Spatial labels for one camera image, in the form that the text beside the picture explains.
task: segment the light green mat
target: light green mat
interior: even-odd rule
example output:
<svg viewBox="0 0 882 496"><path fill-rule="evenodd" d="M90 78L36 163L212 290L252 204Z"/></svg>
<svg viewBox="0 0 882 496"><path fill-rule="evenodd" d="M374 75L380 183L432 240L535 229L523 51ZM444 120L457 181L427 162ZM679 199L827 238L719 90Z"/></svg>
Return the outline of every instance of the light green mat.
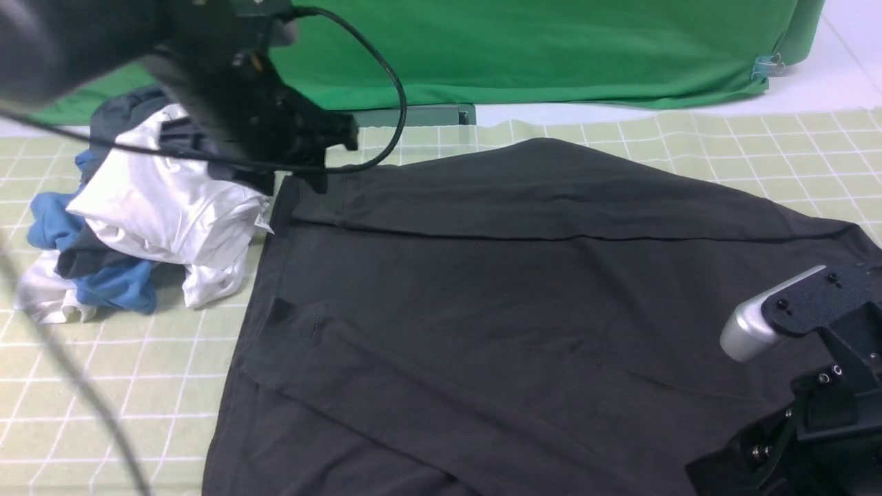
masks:
<svg viewBox="0 0 882 496"><path fill-rule="evenodd" d="M549 136L630 157L677 174L725 184L809 215L859 223L882 241L882 109L836 114L740 116L691 113L612 124L407 129L390 162L504 147ZM368 129L364 149L335 151L334 165L385 145L389 129ZM23 270L37 256L25 240L27 203L39 191L72 192L73 155L57 139L0 139L0 242ZM250 251L251 272L260 251ZM161 277L153 317L114 314L56 328L86 365L134 439L158 496L197 495L229 359L250 295L204 311L183 308L179 282ZM131 494L88 409L0 293L0 494Z"/></svg>

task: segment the green cloth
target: green cloth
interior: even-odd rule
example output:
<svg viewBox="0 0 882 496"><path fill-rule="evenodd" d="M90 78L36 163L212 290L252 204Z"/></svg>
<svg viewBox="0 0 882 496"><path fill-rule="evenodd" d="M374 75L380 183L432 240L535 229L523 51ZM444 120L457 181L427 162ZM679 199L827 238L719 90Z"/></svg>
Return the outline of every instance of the green cloth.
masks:
<svg viewBox="0 0 882 496"><path fill-rule="evenodd" d="M411 104L606 101L673 109L766 90L797 2L818 0L316 0L371 40ZM300 21L276 49L285 80L329 109L397 103L385 73L327 19ZM151 81L126 67L41 116L83 124L101 101Z"/></svg>

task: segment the black t-shirt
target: black t-shirt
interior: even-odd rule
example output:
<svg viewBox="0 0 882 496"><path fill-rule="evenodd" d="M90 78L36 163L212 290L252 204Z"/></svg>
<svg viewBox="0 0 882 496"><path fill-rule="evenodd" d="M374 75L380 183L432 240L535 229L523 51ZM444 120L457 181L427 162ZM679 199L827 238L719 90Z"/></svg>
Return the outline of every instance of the black t-shirt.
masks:
<svg viewBox="0 0 882 496"><path fill-rule="evenodd" d="M282 186L203 493L683 496L791 401L734 307L879 262L846 222L551 139Z"/></svg>

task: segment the white grid line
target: white grid line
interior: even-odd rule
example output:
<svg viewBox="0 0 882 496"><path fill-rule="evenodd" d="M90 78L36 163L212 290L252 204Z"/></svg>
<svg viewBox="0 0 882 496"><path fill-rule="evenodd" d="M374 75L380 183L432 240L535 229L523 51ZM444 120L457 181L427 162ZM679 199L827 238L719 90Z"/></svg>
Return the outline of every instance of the white grid line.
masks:
<svg viewBox="0 0 882 496"><path fill-rule="evenodd" d="M33 254L39 253L39 252L40 252L40 250L10 250L5 253L30 253L33 255ZM256 275L256 273L252 271L252 272L246 273L245 275L247 277L253 278ZM245 308L246 306L248 306L248 304L245 304L245 303L225 303L225 304L211 303L207 306L210 308ZM166 310L166 311L167 310L174 310L174 309L178 309L178 310L186 309L186 310L190 310L192 312L198 312L198 310L199 310L199 308L187 308L183 304L163 305L162 309ZM0 310L0 313L14 313L14 312L17 312L17 310L12 310L12 309Z"/></svg>
<svg viewBox="0 0 882 496"><path fill-rule="evenodd" d="M695 129L696 129L696 131L697 131L698 128L699 128L699 126L698 126L698 123L695 122L695 114L690 114L690 117L691 117L691 120L692 120L692 125L695 127ZM701 151L704 152L705 155L707 155L707 147L705 147L705 141L704 141L701 137L699 137L699 144L701 145ZM711 170L711 174L714 175L714 182L717 183L717 184L719 184L719 183L720 183L720 177L717 176L716 170L714 169L714 165L711 164L711 161L710 161L709 159L707 160L707 167L710 168L710 170ZM766 198L768 198L769 195L768 195L768 193L766 193L766 188L763 188L763 187L762 187L762 184L760 185L760 189L763 190L763 194L765 194L765 195L766 195Z"/></svg>
<svg viewBox="0 0 882 496"><path fill-rule="evenodd" d="M147 457L140 458L141 462L158 462L160 458L156 457ZM174 458L167 458L168 462L204 462L206 458L204 456L175 456ZM50 465L57 465L63 463L99 463L99 462L122 462L121 458L56 458L55 460L50 460ZM44 463L45 460L16 460L10 459L6 460L0 458L0 464L9 464L9 465L35 465L37 463Z"/></svg>
<svg viewBox="0 0 882 496"><path fill-rule="evenodd" d="M27 147L27 142L25 143L25 145L22 145L22 148L21 148L22 151L24 151L24 149L25 149L26 147ZM40 179L40 182L37 184L37 189L36 189L36 192L35 192L34 194L40 194L40 190L43 189L43 185L46 183L46 180L49 179L49 172L52 170L52 165L55 164L55 161L56 161L56 160L58 160L58 157L60 156L59 154L61 153L61 151L62 151L63 148L64 148L64 146L59 147L59 148L58 148L58 151L56 152L56 154L55 154L53 157L51 157L51 158L52 158L52 162L51 162L51 163L49 164L49 166L46 168L46 174L43 174L43 177ZM15 163L12 165L12 168L11 168L11 169L15 169L15 166L19 164L19 160L20 160L20 159L16 159L16 161L15 161ZM22 229L22 228L26 227L25 225L22 224L22 222L27 218L27 210L28 210L28 209L25 208L25 209L21 212L21 216L19 217L19 221L17 222L18 227L16 227L15 229L12 230L12 233L11 233L10 236L9 236L9 240L7 240L7 242L6 242L7 245L11 245L12 240L15 238L15 234L19 231L19 229Z"/></svg>
<svg viewBox="0 0 882 496"><path fill-rule="evenodd" d="M215 418L218 416L217 411L205 411L199 413L176 413L172 414L142 414L142 415L122 415L118 417L120 420L167 420L170 418ZM87 422L94 421L93 415L78 415L75 417L17 417L17 418L0 418L0 424L30 424L33 422L41 423L62 423L62 422Z"/></svg>
<svg viewBox="0 0 882 496"><path fill-rule="evenodd" d="M156 321L156 313L150 316L150 323L147 324L147 330L144 333L144 342L141 343L141 349L138 351L138 357L135 358L135 368L132 370L132 377L129 381L129 388L125 392L125 398L123 399L123 405L120 407L118 416L125 415L125 409L129 406L129 399L131 398L131 392L135 388L135 379L138 377L138 368L141 366L141 358L144 357L144 351L147 349L147 339L150 337L150 332L153 331L153 323ZM95 479L98 477L98 474L101 473L101 470L104 468L104 465L107 463L107 459L110 457L110 454L113 452L115 446L114 444L108 443L107 450L104 452L104 462L98 465L95 468L95 472L92 473L92 476L89 478L89 492L94 493L95 491ZM137 447L132 446L132 450L137 450Z"/></svg>
<svg viewBox="0 0 882 496"><path fill-rule="evenodd" d="M175 431L175 423L177 422L177 414L181 411L181 401L183 400L183 391L187 387L187 378L190 376L190 368L193 366L193 357L196 356L196 347L199 345L199 335L202 334L202 324L206 321L206 311L203 310L202 314L199 316L199 327L196 329L196 336L193 338L193 344L190 346L190 355L187 357L187 366L183 369L183 380L181 381L181 387L177 390L177 400L175 401L175 414L171 418L171 425L168 426L168 435L166 435L165 446L162 448L162 458L160 462L156 465L156 470L153 471L153 475L150 477L150 484L156 480L156 476L159 475L160 470L162 469L162 465L165 463L166 455L168 455L168 447L171 445L171 436Z"/></svg>
<svg viewBox="0 0 882 496"><path fill-rule="evenodd" d="M659 123L658 116L659 116L658 114L653 114L653 122L655 123L655 129L659 130L659 134L664 134L662 132L662 124ZM582 126L582 136L585 136L585 126ZM670 149L668 148L668 141L665 138L662 138L661 145L664 147L664 154L666 154L668 156L668 160L666 160L666 162L670 164L670 169L674 172L674 174L676 174L676 165L674 165L673 157L670 156Z"/></svg>
<svg viewBox="0 0 882 496"><path fill-rule="evenodd" d="M393 150L393 152L398 152L398 165L400 166L402 163L404 163L404 147L399 147L398 143L395 144L395 147L397 149Z"/></svg>
<svg viewBox="0 0 882 496"><path fill-rule="evenodd" d="M3 257L5 255L6 255L6 252L0 252L0 257ZM3 328L0 328L0 342L3 341L3 338L6 335L6 331L9 329L9 326L12 325L12 321L15 319L15 311L14 310L4 311L4 313L8 314L8 318L6 319L6 322L4 322Z"/></svg>
<svg viewBox="0 0 882 496"><path fill-rule="evenodd" d="M812 145L813 145L818 151L820 151L821 148L818 146L818 142L815 141L814 137L811 136L811 133L809 133L808 128L805 127L805 124L803 123L803 119L799 116L799 114L796 114L796 121L799 123L800 126L802 126L803 129L805 129L805 132L809 135L809 139L811 140L811 144L812 144ZM824 157L824 163L826 164L827 168L830 169L830 172L832 172L833 175L836 177L836 182L839 183L839 186L842 187L842 190L843 190L844 192L848 193L848 188L845 187L845 183L842 182L842 179L839 177L839 175L837 174L836 170L833 168L833 165L830 164L830 161L828 161L828 160L826 159L826 157ZM864 161L864 163L867 163L867 168L870 167L870 164L869 164L867 161ZM850 194L849 194L849 196L848 196L848 200L851 201L851 205L854 206L855 210L857 210L857 212L861 215L861 221L862 221L864 224L869 223L870 221L867 220L867 216L863 214L863 210L861 210L861 208L857 205L857 202L855 201L855 199L852 198ZM882 243L882 241L880 241L878 238L876 238L876 235L875 235L875 234L873 234L873 238L875 239L876 244L880 244L880 243Z"/></svg>
<svg viewBox="0 0 882 496"><path fill-rule="evenodd" d="M729 120L726 121L726 127L728 127L729 132L731 132L732 135L735 136L735 132L732 130L732 124L729 124ZM741 154L746 156L747 153L744 152L744 147L741 145L741 141L738 140L737 136L735 136L735 143L736 143L736 145L738 145L738 149L741 150ZM757 183L759 183L759 189L761 189L763 191L763 195L766 198L771 199L771 195L769 195L769 192L766 190L766 187L763 185L763 182L759 180L759 174L757 174L757 170L753 168L753 164L751 163L751 161L748 159L745 159L744 161L747 162L747 166L751 168L751 173L753 174L753 178L757 181Z"/></svg>
<svg viewBox="0 0 882 496"><path fill-rule="evenodd" d="M12 161L12 165L9 166L9 170L6 171L6 174L4 175L3 179L0 180L0 186L6 186L6 184L9 182L9 175L15 169L15 166L19 165L19 160L21 160L22 154L25 152L25 148L27 148L27 140L25 140L25 142L21 144L21 148L19 148L19 153L16 155L15 160ZM26 212L22 212L22 215L19 216L19 221L16 222L16 224L20 224L21 220L25 218L25 215L26 215ZM4 252L6 252L8 250L8 248L11 246L12 239L15 238L15 230L16 230L16 228L12 229L12 231L9 233L9 239L7 239L5 242L3 242L3 245L0 246L0 255L3 255Z"/></svg>
<svg viewBox="0 0 882 496"><path fill-rule="evenodd" d="M530 126L532 126L532 127L539 127L539 124L530 124L530 123L524 123L524 124L528 124L528 125L530 125ZM604 122L604 123L587 123L587 124L589 124L589 125L590 125L590 124L605 125L605 124L613 124L613 123L612 123L612 122ZM504 125L505 125L505 123L500 123L500 124L497 124L496 126L491 126L491 127L485 127L485 126L481 126L481 125L469 125L469 126L438 126L438 127L439 127L439 129L440 129L441 127L451 127L451 128L460 128L460 127L478 128L478 127L480 127L480 128L483 128L483 129L495 129L496 127L504 126ZM852 130L846 130L846 132L858 132L858 131L871 131L871 130L866 130L866 129L852 129ZM823 134L838 134L839 132L840 132L840 131L813 131L813 132L811 132L811 134L818 134L818 135L823 135ZM652 141L652 140L659 139L659 138L667 138L668 136L680 136L680 135L698 136L698 137L701 137L701 138L732 138L733 136L740 136L740 137L743 137L743 138L758 138L758 137L760 137L760 136L768 136L768 134L764 134L764 133L744 133L744 134L737 134L737 135L736 135L736 134L734 134L734 132L733 132L733 134L705 134L705 133L703 133L703 132L689 132L689 131L662 132L661 129L659 130L659 133L660 133L659 136L653 136L652 138L627 138L627 137L625 137L624 134L622 134L622 138L623 138L623 139L627 139L628 141ZM802 136L803 134L805 134L805 132L793 131L793 132L776 132L774 135L775 135L775 136ZM405 145L402 145L402 146L403 146L403 147L432 147L432 145L408 145L408 144L405 144ZM461 145L442 144L441 146L442 146L442 147L460 147ZM383 147L385 147L385 145L376 145L376 146L370 145L370 146L366 146L366 147L367 147L367 148L383 148ZM338 145L338 146L336 146L336 147L331 147L331 148L330 148L331 151L337 151L337 150L339 150L339 151L343 151L343 150L345 150L345 149L346 149L346 148L343 147L342 145Z"/></svg>
<svg viewBox="0 0 882 496"><path fill-rule="evenodd" d="M76 181L79 181L79 179L80 179L79 176L48 176L48 177L51 177L53 179L74 179ZM16 181L39 181L41 179L42 179L42 177L7 177L6 181L10 182L10 183L14 183Z"/></svg>
<svg viewBox="0 0 882 496"><path fill-rule="evenodd" d="M95 351L98 349L98 342L101 340L101 335L104 333L104 324L105 324L105 322L102 322L98 328L98 334L96 336L97 340L92 345L92 349L89 351L89 356L86 359L86 362L84 364L82 364L83 371L88 371L89 365L92 363L92 358L95 356ZM68 403L67 410L64 413L64 420L62 420L61 426L58 427L58 433L56 434L55 440L52 441L52 448L49 450L49 454L46 455L46 462L40 466L40 468L37 470L37 472L34 474L34 476L31 477L31 482L28 483L29 492L31 493L32 496L34 494L34 485L37 483L37 479L40 478L40 475L43 473L43 471L49 465L49 461L52 459L52 456L55 454L55 452L58 449L58 445L61 443L61 438L64 435L64 428L67 426L67 423L69 422L69 420L71 418L71 413L73 412L73 408L77 405L78 397L79 397L78 391L74 391L73 397L71 398L71 401Z"/></svg>
<svg viewBox="0 0 882 496"><path fill-rule="evenodd" d="M367 162L367 159L364 158L364 154L365 154L365 152L367 152L367 147L359 147L359 148L361 148L361 150L360 150L360 153L361 153L361 159L359 160L358 163L365 163L365 162Z"/></svg>
<svg viewBox="0 0 882 496"><path fill-rule="evenodd" d="M232 342L237 338L234 336L230 337L203 337L199 339L199 342ZM70 344L71 346L88 346L90 344L137 344L140 342L194 342L196 338L192 337L152 337L152 338L144 338L144 339L106 339L106 340L68 340L64 341L64 344ZM41 342L0 342L0 349L3 348L40 348L43 346Z"/></svg>
<svg viewBox="0 0 882 496"><path fill-rule="evenodd" d="M222 378L227 377L227 374L203 373L203 374L190 374L187 377L190 379L222 379ZM134 375L134 376L132 376L132 375L94 375L94 376L89 376L89 379L94 380L94 381L183 379L183 374L171 373L171 374L151 374L151 375ZM67 382L67 381L68 380L63 377L34 377L31 379L0 378L0 382Z"/></svg>
<svg viewBox="0 0 882 496"><path fill-rule="evenodd" d="M769 128L769 125L766 123L766 119L764 117L760 116L759 120L763 123L763 126L766 127L766 130L769 131L769 134L772 135L772 141L774 141L774 145L778 148L778 151L783 154L784 150L781 148L781 143L779 143L778 139L772 134L772 130ZM815 200L809 194L809 190L808 190L808 188L805 187L805 184L803 184L803 180L800 177L798 177L798 175L796 173L796 168L793 167L793 163L790 162L790 159L787 156L784 157L784 161L787 163L787 166L790 168L790 172L793 172L793 176L796 178L796 181L799 183L799 187L802 188L803 191L805 192L805 197L809 199L809 202L811 203L811 207L814 208L815 213L818 216L820 216L821 211L818 208L818 205L815 203Z"/></svg>
<svg viewBox="0 0 882 496"><path fill-rule="evenodd" d="M882 132L882 123L876 121L876 116L873 112L867 112L870 115L870 121L876 125L876 131Z"/></svg>
<svg viewBox="0 0 882 496"><path fill-rule="evenodd" d="M579 124L579 130L582 131L582 145L588 146L588 133L585 132L585 125Z"/></svg>
<svg viewBox="0 0 882 496"><path fill-rule="evenodd" d="M472 126L472 129L474 130L474 133L475 133L475 149L480 150L481 148L480 148L479 143L481 141L478 138L478 126L476 126L476 125Z"/></svg>
<svg viewBox="0 0 882 496"><path fill-rule="evenodd" d="M863 164L867 166L867 170L869 170L870 173L876 177L876 180L879 182L879 184L882 184L882 178L879 177L878 172L876 172L875 170L873 170L873 166L872 166L872 164L870 163L870 161L867 159L866 155L863 154L863 151L861 151L861 149L855 144L855 141L851 138L851 135L849 135L848 132L845 131L845 128L842 127L842 123L839 122L839 118L836 117L836 114L835 114L834 112L830 112L830 115L833 117L833 121L836 123L836 125L839 126L839 129L840 129L840 131L842 131L842 134L845 135L845 139L848 140L848 143L849 143L849 144L850 144L855 150L857 150L857 154L860 155L861 160L863 161ZM805 128L805 125L803 124L803 121L802 121L801 118L799 118L799 116L796 117L796 120L799 121L799 124L800 124L803 128Z"/></svg>
<svg viewBox="0 0 882 496"><path fill-rule="evenodd" d="M622 129L622 123L618 122L618 123L616 123L616 126L618 126L618 133L622 136L622 140L621 141L610 141L610 143L624 144L624 152L625 152L625 154L628 155L628 160L631 160L632 159L631 158L631 149L628 147L628 141L624 138L624 129Z"/></svg>
<svg viewBox="0 0 882 496"><path fill-rule="evenodd" d="M799 135L805 136L805 133L800 132ZM770 136L781 136L781 135L780 134L760 134L758 136L762 136L764 138L769 138ZM734 138L734 136L706 136L706 138ZM738 138L748 138L748 137L744 136L744 135L739 135ZM626 141L628 143L640 143L640 142L646 142L646 141L659 141L661 139L663 139L663 138L640 138L640 139L628 139ZM604 139L604 140L600 140L600 141L593 141L593 140L588 141L587 144L589 146L607 145L610 143L622 143L623 141L624 141L623 139ZM481 143L476 143L476 145L479 147L483 147L483 148L505 148L505 147L510 147L512 144L508 144L508 145L482 145ZM468 143L459 143L459 144L445 144L445 145L438 145L438 146L442 147L442 148L462 148L462 147L468 147L470 145ZM435 148L435 145L398 145L395 148L396 149L401 148L402 150L408 150L408 149L425 150L426 148ZM383 147L365 147L364 149L365 150L381 150L381 149L383 149ZM865 149L862 151L868 152L868 153L878 153L878 152L882 152L882 148L869 148L869 149ZM844 154L856 154L857 152L855 150L844 150L844 151L840 151L840 152L836 151L836 152L820 152L820 153L825 154L825 155L844 155ZM816 153L794 152L790 155L816 155ZM777 156L781 156L781 154L753 154L753 155L748 155L748 156L777 157Z"/></svg>
<svg viewBox="0 0 882 496"><path fill-rule="evenodd" d="M37 353L37 358L34 360L34 365L31 366L31 371L27 374L27 379L24 381L25 386L21 388L21 394L19 395L19 399L15 402L15 406L12 407L12 414L10 418L15 418L19 414L19 410L21 410L21 404L25 402L25 396L27 395L27 390L31 387L31 379L34 377L34 374L37 373L37 369L40 367L40 362L43 359L43 350L41 349L39 353ZM11 424L6 424L6 427L3 430L3 434L0 434L0 447L3 446L3 443L6 441L6 436L9 435L9 431L11 430Z"/></svg>

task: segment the white floor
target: white floor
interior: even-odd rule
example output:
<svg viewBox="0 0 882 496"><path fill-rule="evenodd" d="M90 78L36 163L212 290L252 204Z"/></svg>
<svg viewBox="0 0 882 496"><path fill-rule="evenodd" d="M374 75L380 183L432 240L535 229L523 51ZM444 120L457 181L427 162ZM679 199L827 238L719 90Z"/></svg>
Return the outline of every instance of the white floor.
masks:
<svg viewBox="0 0 882 496"><path fill-rule="evenodd" d="M717 114L831 111L882 107L882 0L826 0L824 17L809 57L772 79L769 91L749 101L707 107ZM510 119L532 124L572 124L624 120L651 111L611 105L531 103L478 105L480 125ZM0 136L35 132L0 120Z"/></svg>

